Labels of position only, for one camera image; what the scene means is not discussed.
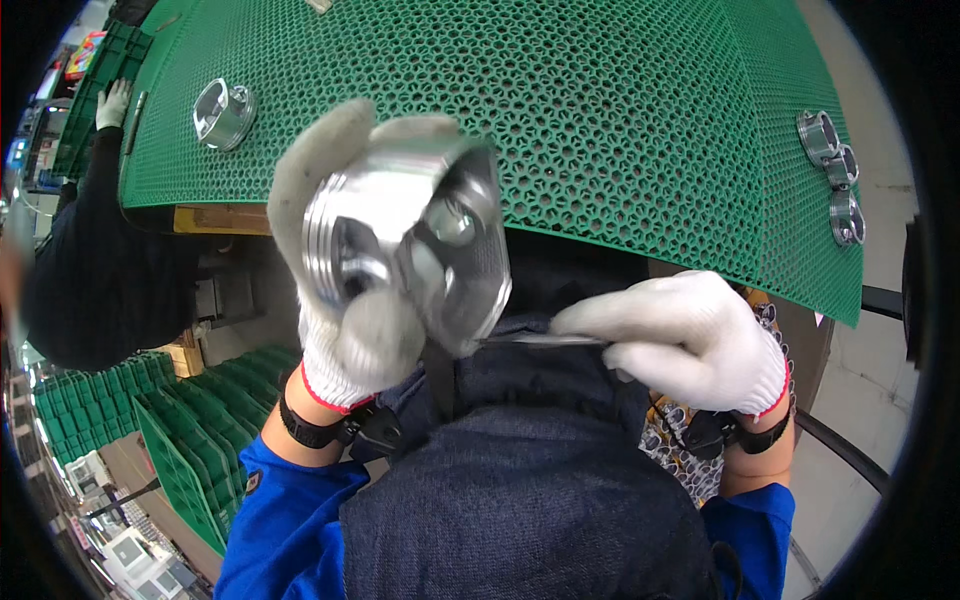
hand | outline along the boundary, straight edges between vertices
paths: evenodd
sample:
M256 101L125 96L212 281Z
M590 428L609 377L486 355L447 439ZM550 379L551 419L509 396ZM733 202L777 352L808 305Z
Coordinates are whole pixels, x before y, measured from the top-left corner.
M686 271L583 300L550 325L617 342L619 369L693 408L761 415L783 395L780 346L718 274Z
M97 93L97 131L104 127L123 127L123 118L130 105L133 85L125 79L113 83L110 93Z
M457 129L457 122L443 115L394 119L374 129L373 104L356 99L307 128L276 163L267 217L297 283L303 379L310 395L327 408L346 414L402 381L417 365L425 335L414 307L394 290L361 295L342 320L326 306L303 267L303 213L323 180L368 146Z

green rubber mat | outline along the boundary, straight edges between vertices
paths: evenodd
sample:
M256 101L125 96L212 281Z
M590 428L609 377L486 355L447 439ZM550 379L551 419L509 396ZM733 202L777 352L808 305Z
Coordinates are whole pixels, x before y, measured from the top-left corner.
M180 12L167 31L154 29ZM160 0L124 206L264 202L276 160L353 97L379 120L440 111L499 151L507 225L712 269L856 325L862 249L838 248L826 177L795 129L829 73L792 0ZM201 147L215 77L258 115Z

stacked green tray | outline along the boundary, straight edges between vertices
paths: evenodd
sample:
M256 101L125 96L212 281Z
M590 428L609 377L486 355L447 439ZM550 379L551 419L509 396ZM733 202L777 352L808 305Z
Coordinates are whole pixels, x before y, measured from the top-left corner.
M53 175L72 180L84 176L89 163L86 148L96 131L97 94L108 90L110 84L120 78L133 82L152 39L120 21L111 20L107 24L107 34L87 67L67 114L51 169Z
M259 434L278 382L297 361L282 348L261 348L133 399L170 505L221 556L247 484L239 454Z
M173 361L143 352L104 372L68 371L34 388L54 456L70 463L137 429L131 397L176 382Z

black strap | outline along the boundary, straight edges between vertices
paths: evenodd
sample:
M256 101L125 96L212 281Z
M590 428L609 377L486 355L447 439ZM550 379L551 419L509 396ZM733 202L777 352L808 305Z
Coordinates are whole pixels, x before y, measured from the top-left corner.
M462 402L457 397L453 357L433 340L427 340L420 355L426 383L430 386L433 404L441 422L449 423L463 416Z
M338 420L330 425L321 426L303 420L300 415L290 410L290 407L287 406L285 394L280 394L279 404L280 420L283 421L283 426L287 428L290 436L299 444L319 450L337 439L342 421Z
M751 433L742 427L737 427L739 431L736 434L736 441L740 443L740 447L743 448L744 452L747 454L765 452L780 439L783 432L786 431L787 423L790 422L790 416L794 413L794 397L790 397L789 402L790 407L787 409L783 419L777 421L776 425L766 431Z

denim apron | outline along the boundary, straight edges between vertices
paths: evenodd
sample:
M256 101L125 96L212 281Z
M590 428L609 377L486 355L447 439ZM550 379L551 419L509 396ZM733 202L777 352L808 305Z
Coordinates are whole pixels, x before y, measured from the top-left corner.
M709 597L703 521L637 449L646 388L588 347L482 348L454 371L453 422L422 370L378 400L403 444L341 507L348 598Z

